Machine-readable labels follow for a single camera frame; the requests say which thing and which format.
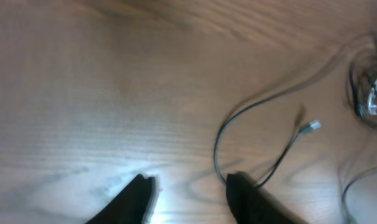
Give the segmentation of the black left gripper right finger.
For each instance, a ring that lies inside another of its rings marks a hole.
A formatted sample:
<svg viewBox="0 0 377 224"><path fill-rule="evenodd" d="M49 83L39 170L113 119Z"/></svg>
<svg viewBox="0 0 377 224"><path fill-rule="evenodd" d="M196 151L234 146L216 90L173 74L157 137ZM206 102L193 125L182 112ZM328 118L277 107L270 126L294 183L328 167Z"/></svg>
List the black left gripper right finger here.
<svg viewBox="0 0 377 224"><path fill-rule="evenodd" d="M226 199L237 224L301 224L291 212L245 172L228 174Z"/></svg>

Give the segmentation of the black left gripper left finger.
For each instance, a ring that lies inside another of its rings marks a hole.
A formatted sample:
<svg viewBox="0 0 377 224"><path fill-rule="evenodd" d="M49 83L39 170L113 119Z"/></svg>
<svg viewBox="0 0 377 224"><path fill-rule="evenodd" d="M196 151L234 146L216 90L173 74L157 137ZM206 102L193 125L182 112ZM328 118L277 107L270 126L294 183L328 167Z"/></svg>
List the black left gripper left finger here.
<svg viewBox="0 0 377 224"><path fill-rule="evenodd" d="M86 224L143 224L153 211L157 197L154 176L138 174Z"/></svg>

